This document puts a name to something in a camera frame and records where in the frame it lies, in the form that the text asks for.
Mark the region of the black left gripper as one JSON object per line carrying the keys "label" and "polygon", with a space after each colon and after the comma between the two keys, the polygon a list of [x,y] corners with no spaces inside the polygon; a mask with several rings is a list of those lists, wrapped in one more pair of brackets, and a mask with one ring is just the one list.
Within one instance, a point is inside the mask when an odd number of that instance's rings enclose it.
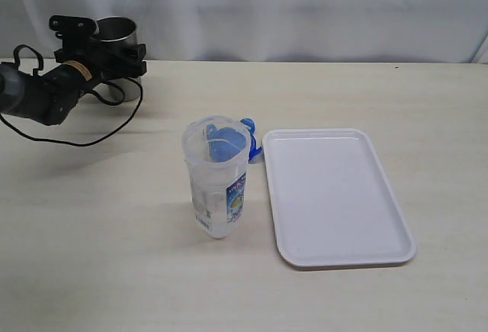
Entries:
{"label": "black left gripper", "polygon": [[136,79],[146,74],[145,44],[112,44],[109,50],[123,58],[142,61],[140,63],[112,63],[109,53],[95,37],[98,23],[91,18],[68,15],[53,15],[49,28],[61,40],[62,46],[54,52],[59,64],[48,72],[50,82],[69,80],[75,83],[95,84],[115,79]]}

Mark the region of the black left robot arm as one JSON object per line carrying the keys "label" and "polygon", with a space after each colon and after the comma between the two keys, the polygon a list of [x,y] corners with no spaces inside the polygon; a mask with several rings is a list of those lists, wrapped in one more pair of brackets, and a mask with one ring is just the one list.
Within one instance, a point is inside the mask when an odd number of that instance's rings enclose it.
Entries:
{"label": "black left robot arm", "polygon": [[37,67],[31,73],[20,70],[19,54],[1,64],[1,112],[28,118],[46,126],[61,124],[86,94],[100,84],[108,85],[111,99],[119,105],[138,97],[128,82],[140,80],[146,71],[146,45],[136,36],[136,22],[124,17],[99,20],[53,15],[50,30],[61,40],[54,53],[57,67],[45,73],[43,57],[36,53]]}

